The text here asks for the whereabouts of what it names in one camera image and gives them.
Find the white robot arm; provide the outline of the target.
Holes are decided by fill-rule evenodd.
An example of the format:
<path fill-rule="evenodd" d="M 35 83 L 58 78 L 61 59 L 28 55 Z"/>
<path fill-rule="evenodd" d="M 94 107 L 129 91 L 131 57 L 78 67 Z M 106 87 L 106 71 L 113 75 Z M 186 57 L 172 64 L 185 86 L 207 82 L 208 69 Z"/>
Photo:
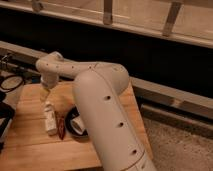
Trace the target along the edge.
<path fill-rule="evenodd" d="M 157 171 L 119 99 L 129 85 L 124 66 L 76 62 L 52 52 L 38 59 L 36 68 L 46 90 L 61 76 L 73 80 L 75 106 L 104 171 Z"/>

